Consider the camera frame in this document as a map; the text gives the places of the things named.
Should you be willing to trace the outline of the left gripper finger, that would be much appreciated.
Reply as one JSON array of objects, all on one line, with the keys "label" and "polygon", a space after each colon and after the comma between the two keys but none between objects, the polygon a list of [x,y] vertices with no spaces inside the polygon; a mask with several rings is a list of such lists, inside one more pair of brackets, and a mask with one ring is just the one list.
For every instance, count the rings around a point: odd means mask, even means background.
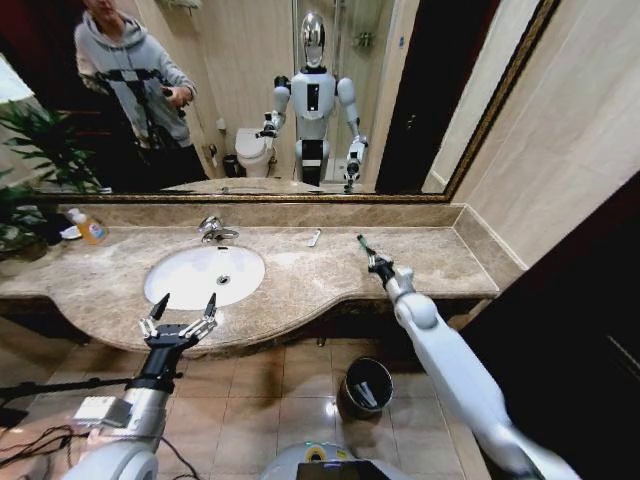
[{"label": "left gripper finger", "polygon": [[168,302],[169,294],[166,293],[160,301],[152,307],[150,313],[139,320],[139,326],[144,339],[157,338],[159,336],[157,322],[162,318]]},{"label": "left gripper finger", "polygon": [[212,293],[202,317],[199,320],[191,323],[181,331],[181,337],[185,339],[196,338],[202,340],[205,338],[216,326],[215,319],[217,312],[217,294]]}]

